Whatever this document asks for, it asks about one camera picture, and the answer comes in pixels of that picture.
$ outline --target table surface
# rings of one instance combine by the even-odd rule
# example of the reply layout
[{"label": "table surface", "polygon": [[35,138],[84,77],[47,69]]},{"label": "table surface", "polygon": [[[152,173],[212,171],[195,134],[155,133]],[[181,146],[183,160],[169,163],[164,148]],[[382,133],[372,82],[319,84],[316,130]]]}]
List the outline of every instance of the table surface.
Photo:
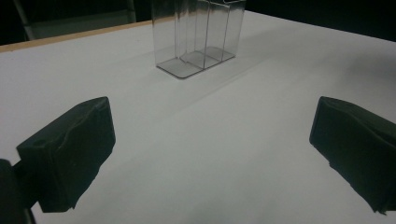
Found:
[{"label": "table surface", "polygon": [[37,223],[395,223],[308,142],[318,98],[396,121],[396,43],[245,14],[237,57],[186,80],[152,29],[0,53],[0,158],[72,106],[108,96],[117,143],[75,210]]}]

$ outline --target clear plastic panel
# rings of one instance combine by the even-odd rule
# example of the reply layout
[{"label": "clear plastic panel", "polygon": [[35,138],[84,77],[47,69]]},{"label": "clear plastic panel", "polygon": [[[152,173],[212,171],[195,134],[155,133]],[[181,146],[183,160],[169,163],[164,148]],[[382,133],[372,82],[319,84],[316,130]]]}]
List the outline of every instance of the clear plastic panel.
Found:
[{"label": "clear plastic panel", "polygon": [[151,1],[155,62],[162,70],[185,78],[235,56],[246,0]]}]

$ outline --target clear plastic container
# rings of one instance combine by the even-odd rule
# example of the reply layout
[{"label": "clear plastic container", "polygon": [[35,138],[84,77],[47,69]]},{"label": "clear plastic container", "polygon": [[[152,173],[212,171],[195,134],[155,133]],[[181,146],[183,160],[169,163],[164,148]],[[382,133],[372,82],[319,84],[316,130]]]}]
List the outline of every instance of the clear plastic container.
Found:
[{"label": "clear plastic container", "polygon": [[235,57],[246,0],[151,0],[155,63],[185,78]]}]

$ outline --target brown edge trim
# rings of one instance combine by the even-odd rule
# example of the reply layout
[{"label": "brown edge trim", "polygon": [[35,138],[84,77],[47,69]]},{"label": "brown edge trim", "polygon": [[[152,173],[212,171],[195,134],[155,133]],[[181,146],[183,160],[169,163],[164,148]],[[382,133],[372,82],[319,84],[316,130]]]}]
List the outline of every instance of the brown edge trim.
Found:
[{"label": "brown edge trim", "polygon": [[91,35],[100,35],[100,34],[110,33],[110,32],[114,32],[114,31],[118,31],[118,30],[125,30],[125,29],[130,29],[130,28],[134,28],[134,27],[138,27],[138,26],[149,25],[149,24],[151,24],[151,21],[141,21],[141,22],[130,23],[130,24],[125,24],[125,25],[120,25],[120,26],[114,26],[114,27],[109,27],[109,28],[104,28],[104,29],[99,29],[99,30],[86,31],[86,32],[81,32],[81,33],[76,33],[76,34],[71,34],[71,35],[60,35],[60,36],[49,37],[49,38],[44,38],[44,39],[37,39],[37,40],[26,41],[26,42],[21,42],[21,43],[16,43],[16,44],[3,45],[3,46],[0,46],[0,53],[14,51],[17,49],[28,49],[28,48],[32,48],[32,47],[58,43],[58,42],[62,42],[65,40],[77,39],[77,38],[82,38],[82,37],[91,36]]}]

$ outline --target white tabletop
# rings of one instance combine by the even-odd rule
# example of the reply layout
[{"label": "white tabletop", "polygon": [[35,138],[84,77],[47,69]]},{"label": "white tabletop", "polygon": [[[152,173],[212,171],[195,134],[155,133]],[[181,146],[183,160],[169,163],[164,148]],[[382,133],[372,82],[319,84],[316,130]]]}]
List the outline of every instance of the white tabletop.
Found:
[{"label": "white tabletop", "polygon": [[117,143],[75,210],[46,223],[395,223],[308,142],[322,95],[396,121],[396,43],[245,14],[237,57],[178,80],[151,26],[0,53],[0,158],[108,96]]}]

